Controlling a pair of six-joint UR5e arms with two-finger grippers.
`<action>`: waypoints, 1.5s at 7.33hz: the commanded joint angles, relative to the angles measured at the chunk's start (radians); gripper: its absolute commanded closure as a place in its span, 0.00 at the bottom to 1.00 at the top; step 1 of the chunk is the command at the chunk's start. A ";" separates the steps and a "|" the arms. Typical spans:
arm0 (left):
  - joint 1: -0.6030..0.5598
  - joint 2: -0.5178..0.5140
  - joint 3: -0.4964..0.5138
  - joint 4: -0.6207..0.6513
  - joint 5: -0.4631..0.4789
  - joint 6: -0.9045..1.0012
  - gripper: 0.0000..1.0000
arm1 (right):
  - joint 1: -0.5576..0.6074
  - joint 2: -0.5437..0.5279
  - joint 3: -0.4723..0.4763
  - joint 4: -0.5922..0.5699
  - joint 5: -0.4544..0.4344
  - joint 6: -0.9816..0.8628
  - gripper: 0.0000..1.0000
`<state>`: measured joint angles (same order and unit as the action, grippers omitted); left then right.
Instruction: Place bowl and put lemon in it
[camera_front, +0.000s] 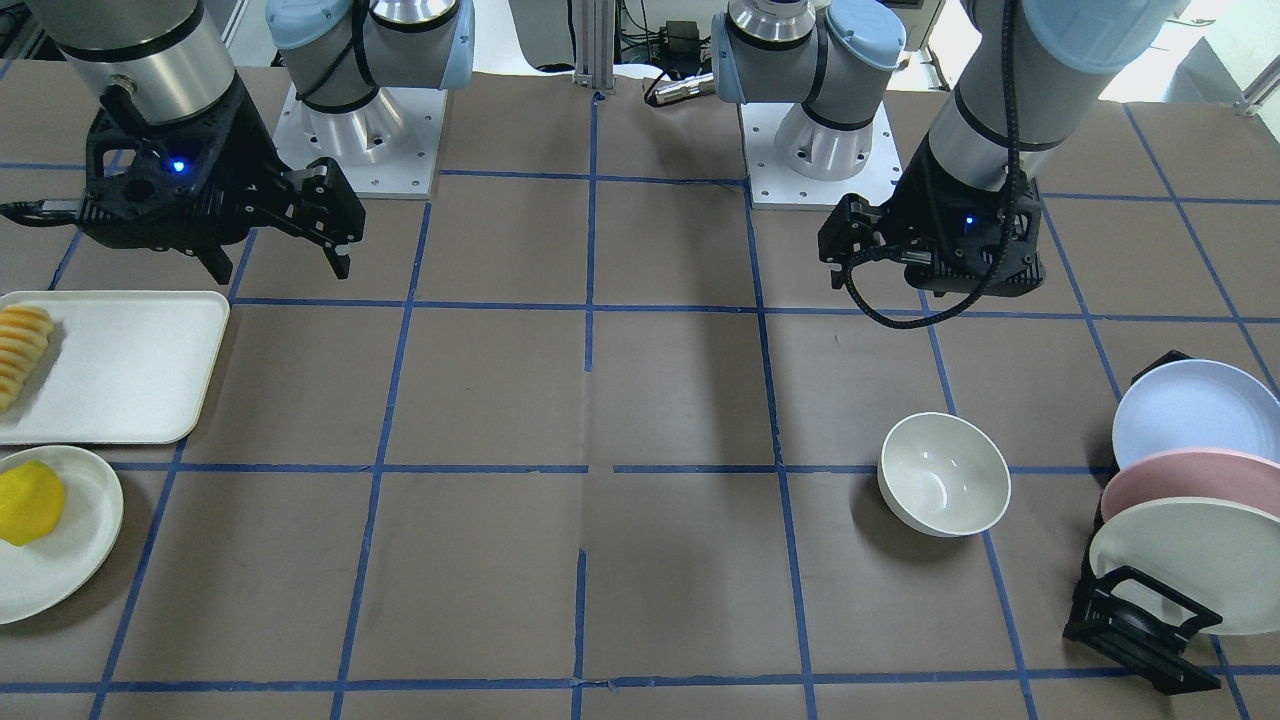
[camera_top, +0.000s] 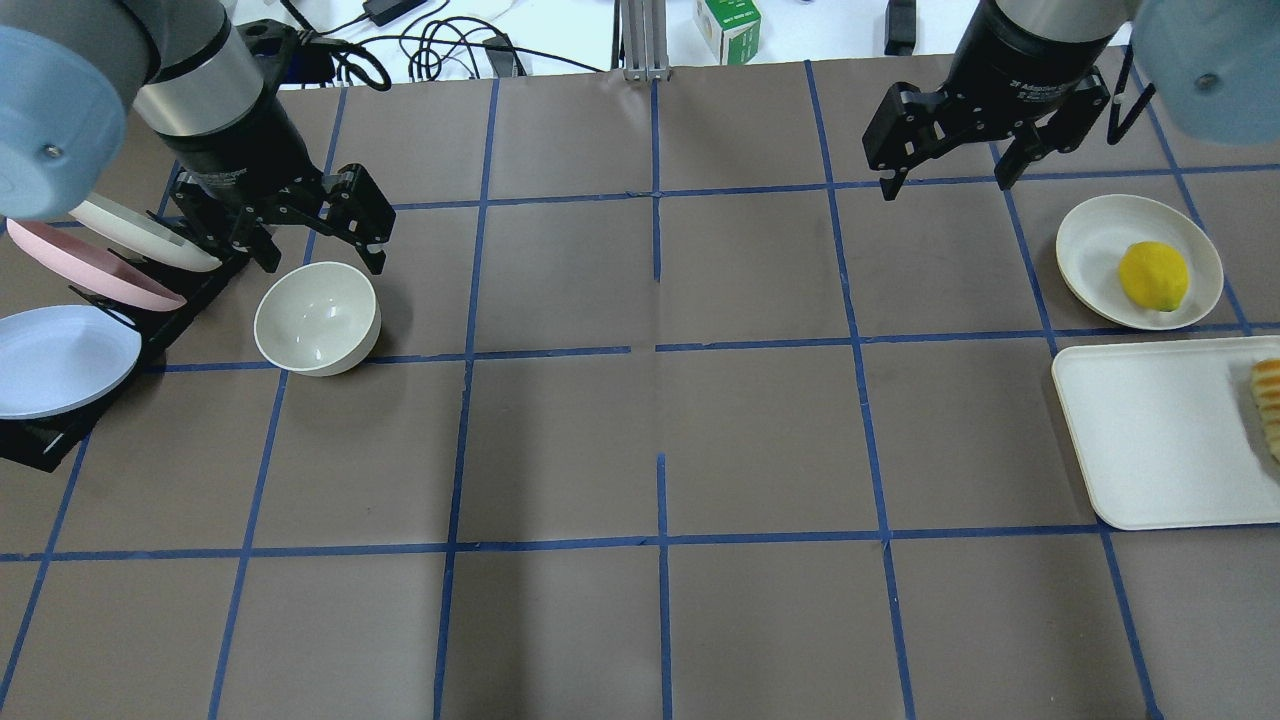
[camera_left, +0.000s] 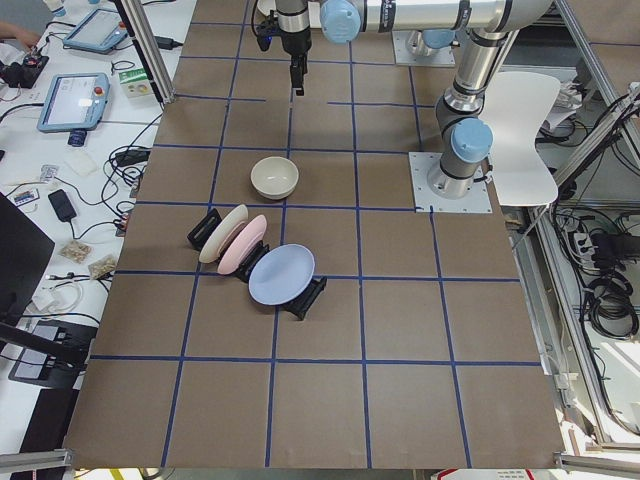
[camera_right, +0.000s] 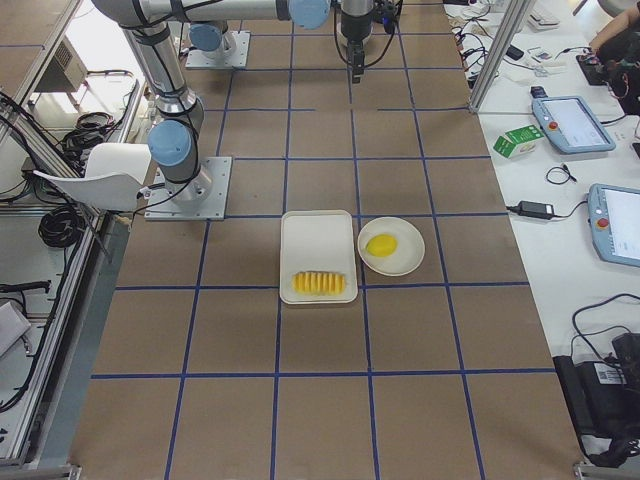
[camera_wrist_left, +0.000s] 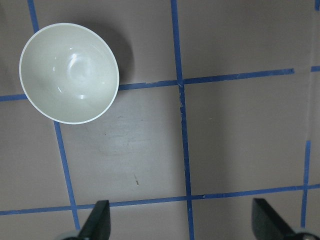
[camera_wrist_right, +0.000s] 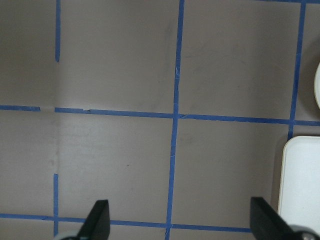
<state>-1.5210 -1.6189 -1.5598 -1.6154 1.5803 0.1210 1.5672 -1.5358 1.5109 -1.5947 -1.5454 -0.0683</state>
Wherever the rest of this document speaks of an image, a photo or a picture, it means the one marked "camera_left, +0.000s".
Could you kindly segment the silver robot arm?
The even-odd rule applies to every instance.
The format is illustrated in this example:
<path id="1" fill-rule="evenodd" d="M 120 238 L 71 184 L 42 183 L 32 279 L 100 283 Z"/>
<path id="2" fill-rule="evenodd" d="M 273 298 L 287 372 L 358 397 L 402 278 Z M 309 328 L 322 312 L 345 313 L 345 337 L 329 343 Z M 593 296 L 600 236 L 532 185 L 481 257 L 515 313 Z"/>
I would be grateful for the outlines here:
<path id="1" fill-rule="evenodd" d="M 291 60 L 291 86 L 297 96 L 303 96 L 307 55 L 312 46 L 308 1 L 276 0 L 275 6 L 282 46 Z"/>
<path id="2" fill-rule="evenodd" d="M 436 104 L 444 152 L 428 173 L 435 194 L 459 199 L 493 143 L 478 115 L 499 60 L 509 52 L 508 37 L 538 20 L 549 6 L 548 1 L 323 1 L 320 24 L 333 43 L 350 42 L 365 31 L 467 32 L 454 80 Z"/>

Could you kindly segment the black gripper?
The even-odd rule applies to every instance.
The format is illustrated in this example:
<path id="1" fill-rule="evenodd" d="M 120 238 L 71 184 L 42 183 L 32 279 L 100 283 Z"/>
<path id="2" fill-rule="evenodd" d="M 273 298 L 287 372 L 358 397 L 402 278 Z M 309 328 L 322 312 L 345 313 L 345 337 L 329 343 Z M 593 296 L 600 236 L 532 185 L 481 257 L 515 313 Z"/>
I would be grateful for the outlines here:
<path id="1" fill-rule="evenodd" d="M 291 88 L 296 96 L 304 91 L 304 79 L 308 73 L 307 52 L 311 49 L 311 27 L 308 13 L 278 14 L 278 25 L 284 51 L 291 57 L 289 72 Z"/>

